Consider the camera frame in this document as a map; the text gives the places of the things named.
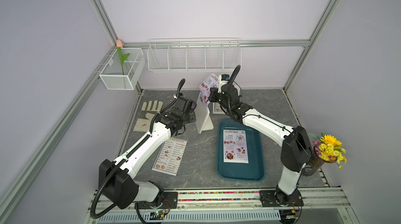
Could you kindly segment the restaurant special menu sheet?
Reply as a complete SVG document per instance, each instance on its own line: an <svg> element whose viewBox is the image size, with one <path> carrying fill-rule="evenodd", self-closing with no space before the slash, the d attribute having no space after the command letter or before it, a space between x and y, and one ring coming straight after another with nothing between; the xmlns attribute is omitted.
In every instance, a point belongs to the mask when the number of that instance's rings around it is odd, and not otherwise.
<svg viewBox="0 0 401 224"><path fill-rule="evenodd" d="M211 88L218 88L219 86L219 77L212 73L205 81L201 83L199 86L199 91L202 95L202 99L205 105L209 105L209 97L211 95Z"/></svg>

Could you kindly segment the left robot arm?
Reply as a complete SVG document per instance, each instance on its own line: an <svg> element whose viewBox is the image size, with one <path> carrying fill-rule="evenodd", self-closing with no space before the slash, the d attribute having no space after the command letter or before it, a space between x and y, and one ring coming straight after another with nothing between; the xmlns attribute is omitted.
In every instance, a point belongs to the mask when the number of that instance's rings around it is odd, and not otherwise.
<svg viewBox="0 0 401 224"><path fill-rule="evenodd" d="M149 130L125 153L99 166L99 187L90 207L92 219L98 219L115 207L125 209L132 203L147 202L158 207L163 204L164 191L148 181L135 177L150 155L170 137L186 131L186 125L196 121L196 102L185 97L181 79L174 101L157 112L150 121Z"/></svg>

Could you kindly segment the Dim Sum Inn menu sheet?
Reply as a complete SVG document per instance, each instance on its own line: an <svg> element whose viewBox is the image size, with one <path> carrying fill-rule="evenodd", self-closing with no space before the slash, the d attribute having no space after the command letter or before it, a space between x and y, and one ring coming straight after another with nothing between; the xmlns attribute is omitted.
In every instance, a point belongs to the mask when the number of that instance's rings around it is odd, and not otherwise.
<svg viewBox="0 0 401 224"><path fill-rule="evenodd" d="M187 140L169 138L162 145L152 171L176 176L187 146Z"/></svg>

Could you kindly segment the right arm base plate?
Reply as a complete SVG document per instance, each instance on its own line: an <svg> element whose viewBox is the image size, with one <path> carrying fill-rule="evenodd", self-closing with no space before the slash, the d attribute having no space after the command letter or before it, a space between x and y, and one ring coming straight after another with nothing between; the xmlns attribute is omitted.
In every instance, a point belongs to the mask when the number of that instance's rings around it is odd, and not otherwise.
<svg viewBox="0 0 401 224"><path fill-rule="evenodd" d="M263 207L303 207L304 202L301 193L296 189L287 195L279 188L275 190L260 190L260 201Z"/></svg>

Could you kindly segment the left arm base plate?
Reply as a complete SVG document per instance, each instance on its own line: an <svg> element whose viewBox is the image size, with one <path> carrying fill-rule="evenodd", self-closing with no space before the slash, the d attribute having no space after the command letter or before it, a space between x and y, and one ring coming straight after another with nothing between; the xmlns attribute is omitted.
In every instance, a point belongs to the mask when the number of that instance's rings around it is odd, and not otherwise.
<svg viewBox="0 0 401 224"><path fill-rule="evenodd" d="M138 209L176 209L177 204L177 191L163 191L152 202L138 202Z"/></svg>

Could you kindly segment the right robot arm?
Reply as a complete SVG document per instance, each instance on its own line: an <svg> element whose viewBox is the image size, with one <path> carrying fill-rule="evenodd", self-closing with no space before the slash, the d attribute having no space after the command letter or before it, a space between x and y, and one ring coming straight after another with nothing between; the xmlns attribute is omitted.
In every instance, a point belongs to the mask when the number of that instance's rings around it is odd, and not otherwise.
<svg viewBox="0 0 401 224"><path fill-rule="evenodd" d="M299 180L303 169L312 159L312 147L307 131L301 126L293 128L279 123L243 103L234 86L240 68L241 66L237 65L231 75L219 75L218 86L211 88L209 101L218 103L223 112L235 122L259 131L280 146L283 170L273 194L273 201L279 206L297 203L301 207L303 201L298 190Z"/></svg>

